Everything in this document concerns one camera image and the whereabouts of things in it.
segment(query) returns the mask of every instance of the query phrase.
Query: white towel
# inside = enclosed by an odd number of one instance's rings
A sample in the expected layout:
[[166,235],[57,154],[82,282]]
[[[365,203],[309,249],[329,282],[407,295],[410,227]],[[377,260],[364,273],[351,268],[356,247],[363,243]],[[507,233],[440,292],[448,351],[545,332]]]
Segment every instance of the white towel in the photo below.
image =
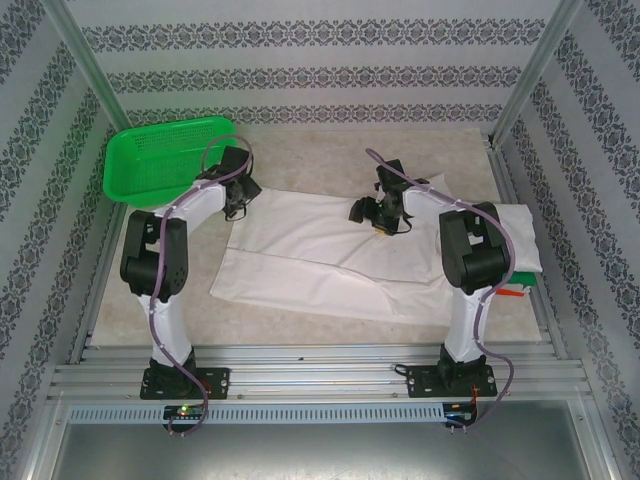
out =
[[[430,181],[449,194],[443,175]],[[414,218],[410,233],[390,237],[367,220],[350,222],[353,202],[264,189],[247,217],[234,224],[211,295],[308,313],[448,326],[452,290],[436,248],[437,230]]]
[[526,205],[496,204],[498,218],[516,252],[516,272],[541,272],[533,216]]

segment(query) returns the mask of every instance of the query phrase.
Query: floor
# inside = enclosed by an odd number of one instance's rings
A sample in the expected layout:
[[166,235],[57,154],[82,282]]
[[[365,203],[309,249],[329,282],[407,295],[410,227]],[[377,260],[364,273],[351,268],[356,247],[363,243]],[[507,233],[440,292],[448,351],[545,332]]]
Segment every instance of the floor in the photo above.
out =
[[[386,159],[400,158],[414,177],[445,173],[454,195],[465,200],[499,201],[478,130],[248,132],[256,158],[253,176],[264,187],[341,197],[373,193],[374,148]],[[400,325],[303,314],[224,301],[209,295],[231,223],[214,215],[189,239],[190,272],[185,287],[187,333],[196,345],[353,344],[443,341],[442,326]],[[147,319],[128,286],[120,280],[123,241],[113,260],[93,345],[150,345]],[[496,297],[487,324],[489,341],[540,339],[527,297]]]

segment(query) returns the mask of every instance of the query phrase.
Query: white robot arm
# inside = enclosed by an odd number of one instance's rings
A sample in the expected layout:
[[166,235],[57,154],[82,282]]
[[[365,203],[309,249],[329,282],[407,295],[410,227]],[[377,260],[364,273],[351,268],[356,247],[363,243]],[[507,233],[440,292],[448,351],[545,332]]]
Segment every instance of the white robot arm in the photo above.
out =
[[[196,180],[193,186],[198,187],[206,183],[206,180]],[[225,206],[225,197],[226,189],[223,185],[215,184],[202,188],[199,193],[181,204],[173,212],[172,218],[179,218],[186,222],[187,237],[189,237],[207,218],[222,211]],[[160,219],[168,208],[171,207],[162,207],[153,213]],[[172,295],[166,303],[160,299],[155,301],[155,327],[164,348],[182,365],[191,354],[192,346],[184,328],[181,297],[182,292]],[[140,295],[138,300],[148,317],[151,296]],[[173,366],[155,342],[151,358],[162,365]]]
[[[195,380],[201,369],[182,316],[181,292],[189,273],[187,240],[209,216],[224,211],[228,219],[234,218],[261,192],[250,177],[251,158],[250,151],[227,146],[220,164],[204,170],[172,205],[153,212],[137,210],[129,217],[120,276],[138,296],[154,339],[142,398],[189,398],[194,386],[204,392],[207,382]],[[158,241],[159,251],[148,248]]]
[[[404,191],[403,203],[404,211],[408,215],[420,218],[437,229],[440,228],[440,215],[447,212],[462,211],[417,187],[411,187]],[[473,336],[473,324],[478,305],[489,290],[491,290],[491,286],[478,288],[470,295],[466,294],[461,288],[453,290],[451,326],[444,346],[455,362],[471,362],[482,356],[482,352]],[[484,330],[492,299],[493,295],[484,301],[484,309],[480,317],[478,334],[479,341],[482,344],[484,344]]]

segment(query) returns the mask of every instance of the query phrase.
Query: striped wallpaper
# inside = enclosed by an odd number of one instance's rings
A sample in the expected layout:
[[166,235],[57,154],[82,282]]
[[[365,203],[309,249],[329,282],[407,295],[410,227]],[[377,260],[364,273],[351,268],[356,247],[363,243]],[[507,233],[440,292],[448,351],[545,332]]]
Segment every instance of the striped wallpaper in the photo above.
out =
[[68,359],[113,212],[113,132],[33,0],[0,1],[0,479],[12,478],[52,367]]
[[622,478],[640,478],[638,7],[584,2],[503,147]]
[[255,128],[489,131],[557,2],[68,5],[136,125],[222,114]]

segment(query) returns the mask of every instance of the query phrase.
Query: green plastic basket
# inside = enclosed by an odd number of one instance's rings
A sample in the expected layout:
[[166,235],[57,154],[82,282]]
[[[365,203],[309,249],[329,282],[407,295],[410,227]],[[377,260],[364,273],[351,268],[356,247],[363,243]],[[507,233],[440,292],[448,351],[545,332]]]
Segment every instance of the green plastic basket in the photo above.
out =
[[[165,205],[186,192],[200,172],[200,157],[215,137],[234,133],[223,117],[132,128],[115,135],[107,145],[104,193],[136,208]],[[209,150],[207,167],[220,162],[222,140]]]

